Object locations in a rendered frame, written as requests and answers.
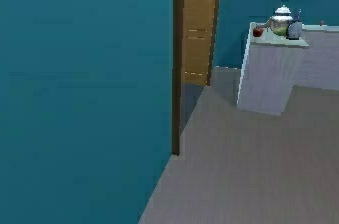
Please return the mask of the grey kitchen counter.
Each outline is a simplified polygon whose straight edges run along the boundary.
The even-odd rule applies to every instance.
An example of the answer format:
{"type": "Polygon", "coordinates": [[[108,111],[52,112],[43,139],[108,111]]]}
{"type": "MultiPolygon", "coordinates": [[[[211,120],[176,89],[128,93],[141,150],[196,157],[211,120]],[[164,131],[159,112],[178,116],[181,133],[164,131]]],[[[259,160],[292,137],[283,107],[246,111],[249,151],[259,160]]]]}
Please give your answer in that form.
{"type": "Polygon", "coordinates": [[[339,26],[305,25],[298,40],[247,35],[238,108],[279,115],[295,85],[339,91],[339,26]]]}

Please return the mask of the brown wooden room door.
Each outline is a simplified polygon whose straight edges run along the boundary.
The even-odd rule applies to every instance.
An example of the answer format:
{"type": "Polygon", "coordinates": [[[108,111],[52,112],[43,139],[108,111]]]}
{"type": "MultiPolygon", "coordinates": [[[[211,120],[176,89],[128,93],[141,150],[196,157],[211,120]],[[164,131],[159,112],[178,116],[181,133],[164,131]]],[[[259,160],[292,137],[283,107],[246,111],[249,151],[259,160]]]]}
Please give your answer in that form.
{"type": "Polygon", "coordinates": [[[183,84],[209,86],[219,0],[173,0],[172,154],[180,154],[183,84]]]}

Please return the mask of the silver kettle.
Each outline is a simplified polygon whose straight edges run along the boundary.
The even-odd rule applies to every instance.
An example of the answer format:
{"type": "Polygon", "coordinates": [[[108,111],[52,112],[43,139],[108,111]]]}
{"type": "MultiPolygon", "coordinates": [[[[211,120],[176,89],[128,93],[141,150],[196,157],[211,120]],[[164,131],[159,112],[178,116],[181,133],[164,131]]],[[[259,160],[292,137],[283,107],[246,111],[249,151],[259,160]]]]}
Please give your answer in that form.
{"type": "Polygon", "coordinates": [[[289,23],[293,20],[290,9],[282,5],[274,11],[274,14],[267,21],[266,27],[273,32],[286,29],[289,23]]]}

